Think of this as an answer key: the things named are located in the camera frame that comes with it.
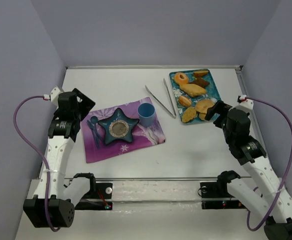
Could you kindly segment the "long yellow bread loaf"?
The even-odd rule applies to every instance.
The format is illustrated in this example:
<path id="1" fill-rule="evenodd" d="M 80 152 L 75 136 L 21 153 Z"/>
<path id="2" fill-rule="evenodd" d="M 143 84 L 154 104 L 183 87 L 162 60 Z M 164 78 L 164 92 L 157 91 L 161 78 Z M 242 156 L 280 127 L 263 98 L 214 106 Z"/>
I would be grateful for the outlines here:
<path id="1" fill-rule="evenodd" d="M 180 89 L 190 97 L 197 97 L 206 93 L 206 89 L 196 84 L 181 84 Z"/>

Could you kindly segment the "metal tongs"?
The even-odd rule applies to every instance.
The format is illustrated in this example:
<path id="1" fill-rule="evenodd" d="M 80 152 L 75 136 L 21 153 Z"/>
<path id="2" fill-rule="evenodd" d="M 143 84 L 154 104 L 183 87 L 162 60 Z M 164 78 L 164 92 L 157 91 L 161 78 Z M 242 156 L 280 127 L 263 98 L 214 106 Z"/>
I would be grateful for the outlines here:
<path id="1" fill-rule="evenodd" d="M 173 104 L 173 101 L 172 101 L 172 97 L 170 95 L 170 91 L 168 89 L 168 84 L 166 82 L 166 80 L 163 78 L 163 84 L 165 86 L 165 89 L 166 89 L 166 92 L 167 92 L 167 96 L 168 96 L 168 99 L 169 99 L 169 102 L 170 102 L 170 105 L 171 105 L 171 108 L 172 108 L 172 112 L 149 90 L 149 88 L 145 85 L 145 89 L 147 91 L 147 93 L 173 118 L 173 119 L 176 119 L 177 117 L 177 113 L 176 113 L 176 110 L 174 108 L 174 104 Z"/>

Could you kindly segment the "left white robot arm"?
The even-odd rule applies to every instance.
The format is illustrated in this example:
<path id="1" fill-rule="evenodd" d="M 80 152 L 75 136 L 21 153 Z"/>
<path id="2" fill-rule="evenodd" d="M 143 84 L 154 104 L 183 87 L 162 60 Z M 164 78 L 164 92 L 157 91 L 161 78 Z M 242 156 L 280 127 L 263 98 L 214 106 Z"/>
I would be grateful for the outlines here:
<path id="1" fill-rule="evenodd" d="M 77 173 L 69 186 L 64 185 L 70 153 L 80 130 L 80 123 L 95 102 L 74 88 L 63 92 L 55 87 L 49 97 L 57 109 L 48 128 L 47 149 L 41 154 L 44 167 L 37 188 L 23 203 L 23 211 L 35 228 L 53 232 L 72 225 L 75 207 L 86 194 L 96 192 L 92 173 Z"/>

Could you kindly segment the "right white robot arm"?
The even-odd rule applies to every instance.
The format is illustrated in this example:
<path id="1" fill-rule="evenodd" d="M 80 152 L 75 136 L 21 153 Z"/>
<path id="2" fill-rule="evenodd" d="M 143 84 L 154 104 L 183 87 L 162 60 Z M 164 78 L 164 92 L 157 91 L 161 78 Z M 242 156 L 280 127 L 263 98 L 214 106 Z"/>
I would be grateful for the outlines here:
<path id="1" fill-rule="evenodd" d="M 285 188 L 286 177 L 278 178 L 262 145 L 250 135 L 251 98 L 240 96 L 237 106 L 218 100 L 207 109 L 205 120 L 215 114 L 214 125 L 222 129 L 232 156 L 250 175 L 260 194 L 250 189 L 233 170 L 217 177 L 217 189 L 237 198 L 249 211 L 260 217 L 260 227 L 270 240 L 292 240 L 292 197 Z"/>

